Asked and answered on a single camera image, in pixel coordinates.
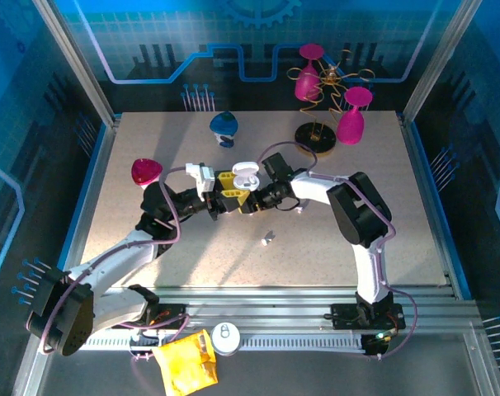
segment pink wine glass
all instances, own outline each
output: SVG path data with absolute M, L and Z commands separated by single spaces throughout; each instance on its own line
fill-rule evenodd
M 357 144 L 364 134 L 364 116 L 358 108 L 369 105 L 373 94 L 367 88 L 353 87 L 346 91 L 345 98 L 352 109 L 342 115 L 336 129 L 336 137 L 344 144 Z
M 158 181 L 162 173 L 162 165 L 148 158 L 139 158 L 134 161 L 131 167 L 131 176 L 133 182 L 142 188 Z
M 300 55 L 309 61 L 301 72 L 294 94 L 301 101 L 315 101 L 318 99 L 318 84 L 320 79 L 318 72 L 313 66 L 313 60 L 320 59 L 323 56 L 323 47 L 316 44 L 306 44 L 300 48 Z

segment white round container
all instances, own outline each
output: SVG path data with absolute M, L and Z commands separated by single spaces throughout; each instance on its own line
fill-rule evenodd
M 211 343 L 219 355 L 231 356 L 241 345 L 241 334 L 232 323 L 219 323 L 211 332 Z

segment yellow bag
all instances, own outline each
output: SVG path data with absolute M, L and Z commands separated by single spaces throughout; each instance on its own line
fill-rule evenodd
M 186 396 L 217 384 L 217 363 L 206 330 L 153 349 L 167 396 Z

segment blue edge trim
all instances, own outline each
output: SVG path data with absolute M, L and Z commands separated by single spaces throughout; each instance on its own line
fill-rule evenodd
M 88 187 L 91 184 L 92 174 L 94 173 L 94 168 L 96 167 L 96 160 L 98 158 L 98 154 L 100 153 L 106 130 L 106 125 L 101 123 L 100 133 L 98 134 L 94 150 L 92 150 L 91 161 L 88 164 L 87 173 L 85 174 L 85 179 L 83 180 L 82 190 L 79 192 L 78 203 L 76 204 L 76 209 L 74 209 L 72 220 L 70 221 L 70 226 L 68 227 L 67 237 L 65 238 L 63 248 L 61 249 L 61 254 L 59 254 L 58 268 L 61 271 L 67 264 L 68 251 L 70 250 L 70 246 L 72 245 L 74 239 L 74 233 L 76 232 L 76 227 L 78 226 L 78 221 L 82 213 L 85 198 L 87 197 Z
M 461 297 L 462 299 L 472 299 L 472 294 L 470 293 L 470 288 L 468 286 L 468 281 L 466 280 L 465 271 L 463 270 L 463 265 L 459 259 L 459 254 L 457 253 L 457 248 L 455 247 L 454 239 L 451 236 L 450 226 L 448 225 L 448 220 L 446 219 L 444 208 L 442 207 L 441 198 L 439 197 L 439 192 L 435 187 L 435 182 L 433 180 L 432 172 L 430 172 L 430 166 L 428 164 L 426 152 L 424 151 L 424 147 L 422 146 L 421 138 L 418 134 L 417 126 L 415 125 L 415 121 L 411 124 L 413 139 L 415 140 L 419 159 L 422 163 L 422 166 L 425 169 L 425 174 L 427 175 L 427 185 L 430 191 L 432 192 L 433 197 L 433 205 L 435 206 L 435 210 L 439 215 L 439 220 L 441 221 L 441 231 L 444 234 L 444 239 L 446 241 L 446 248 L 448 249 L 448 253 L 451 257 L 452 267 L 454 268 L 455 277 L 457 278 L 457 284 L 459 285 Z

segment black round base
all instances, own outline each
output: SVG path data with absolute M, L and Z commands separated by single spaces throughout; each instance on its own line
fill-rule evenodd
M 304 144 L 316 154 L 331 151 L 336 145 L 336 135 L 334 131 L 328 126 L 318 122 L 316 124 L 308 122 L 307 124 L 301 125 L 294 134 L 294 140 Z

